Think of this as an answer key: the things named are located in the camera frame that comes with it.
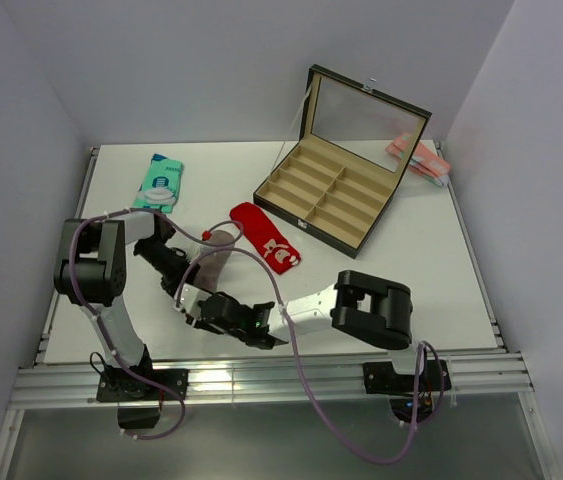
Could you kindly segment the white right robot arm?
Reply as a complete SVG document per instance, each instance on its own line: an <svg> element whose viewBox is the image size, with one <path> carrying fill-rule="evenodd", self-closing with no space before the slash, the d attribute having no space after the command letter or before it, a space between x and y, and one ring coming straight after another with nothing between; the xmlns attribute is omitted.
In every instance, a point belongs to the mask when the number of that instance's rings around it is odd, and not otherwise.
<svg viewBox="0 0 563 480"><path fill-rule="evenodd" d="M396 383L413 390L429 374L425 347L412 336L411 290L404 284L345 270L325 289L291 300L248 306L234 297L187 285L180 300L196 329L233 337L248 347L271 350L292 336L337 330L389 352Z"/></svg>

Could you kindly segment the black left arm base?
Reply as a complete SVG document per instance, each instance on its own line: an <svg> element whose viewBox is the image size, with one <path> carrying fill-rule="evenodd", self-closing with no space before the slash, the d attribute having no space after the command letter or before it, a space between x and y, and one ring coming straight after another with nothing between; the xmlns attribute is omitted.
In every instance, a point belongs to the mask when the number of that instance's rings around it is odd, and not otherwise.
<svg viewBox="0 0 563 480"><path fill-rule="evenodd" d="M153 382L168 387L174 394L145 384L119 368L108 369L100 376L96 401L117 405L117 421L131 431L153 429L161 417L162 402L184 399L187 393L187 369L157 369L148 373Z"/></svg>

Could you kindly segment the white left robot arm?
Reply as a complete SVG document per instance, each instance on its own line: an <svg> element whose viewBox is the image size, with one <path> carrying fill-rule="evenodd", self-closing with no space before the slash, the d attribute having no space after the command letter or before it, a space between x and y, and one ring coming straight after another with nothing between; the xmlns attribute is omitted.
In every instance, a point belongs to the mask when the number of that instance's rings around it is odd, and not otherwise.
<svg viewBox="0 0 563 480"><path fill-rule="evenodd" d="M150 209L129 209L92 219L68 219L62 225L54 267L54 287L90 318L104 350L104 378L133 399L144 399L156 386L146 344L136 333L123 299L127 283L126 247L161 277L174 295L190 267L189 256L167 245L175 234L165 217Z"/></svg>

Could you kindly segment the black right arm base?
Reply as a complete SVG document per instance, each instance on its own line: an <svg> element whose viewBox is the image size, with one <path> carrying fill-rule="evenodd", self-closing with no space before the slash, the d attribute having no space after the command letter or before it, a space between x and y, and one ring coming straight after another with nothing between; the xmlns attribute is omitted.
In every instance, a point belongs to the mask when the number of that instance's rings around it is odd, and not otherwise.
<svg viewBox="0 0 563 480"><path fill-rule="evenodd" d="M397 374L390 362L367 362L362 365L365 392L389 398L397 420L411 422L414 413L414 375ZM419 376L417 423L428 420L436 408L436 400L452 389L445 360L426 360Z"/></svg>

